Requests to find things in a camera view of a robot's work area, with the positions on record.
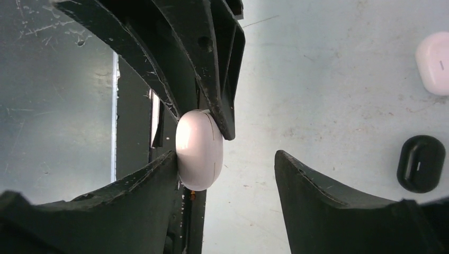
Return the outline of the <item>black oval charging case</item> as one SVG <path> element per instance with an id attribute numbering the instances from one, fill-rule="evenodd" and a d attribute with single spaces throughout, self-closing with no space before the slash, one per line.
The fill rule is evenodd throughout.
<path id="1" fill-rule="evenodd" d="M 402 146 L 397 180 L 406 190 L 423 194 L 434 190 L 440 181 L 446 158 L 442 142 L 430 135 L 416 135 Z"/>

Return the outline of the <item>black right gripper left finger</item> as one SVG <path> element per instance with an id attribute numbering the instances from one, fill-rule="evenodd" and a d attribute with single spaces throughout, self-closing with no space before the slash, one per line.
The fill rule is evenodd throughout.
<path id="1" fill-rule="evenodd" d="M 167 152 L 163 161 L 176 161 Z M 145 176 L 136 171 L 70 202 L 31 204 L 21 193 L 1 194 L 1 253 L 125 253 L 124 210 Z"/>

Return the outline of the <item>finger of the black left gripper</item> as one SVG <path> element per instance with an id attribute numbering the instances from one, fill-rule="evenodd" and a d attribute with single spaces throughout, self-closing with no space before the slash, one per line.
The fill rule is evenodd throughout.
<path id="1" fill-rule="evenodd" d="M 126 25 L 125 1 L 53 1 L 52 5 L 114 50 L 157 94 L 174 120 L 180 119 L 163 70 L 138 33 Z"/>
<path id="2" fill-rule="evenodd" d="M 235 138 L 237 82 L 245 47 L 242 1 L 154 1 L 187 56 L 222 136 Z"/>

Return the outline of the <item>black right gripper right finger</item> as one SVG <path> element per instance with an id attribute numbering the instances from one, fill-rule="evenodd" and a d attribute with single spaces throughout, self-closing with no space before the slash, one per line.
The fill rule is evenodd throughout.
<path id="1" fill-rule="evenodd" d="M 289 153 L 274 171 L 292 253 L 448 253 L 448 199 L 392 201 L 351 188 Z"/>

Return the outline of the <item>white oval charging case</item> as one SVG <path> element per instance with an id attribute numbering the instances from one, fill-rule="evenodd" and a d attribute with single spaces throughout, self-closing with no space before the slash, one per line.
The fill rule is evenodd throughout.
<path id="1" fill-rule="evenodd" d="M 434 95 L 448 96 L 448 32 L 424 38 L 415 59 L 425 89 Z"/>

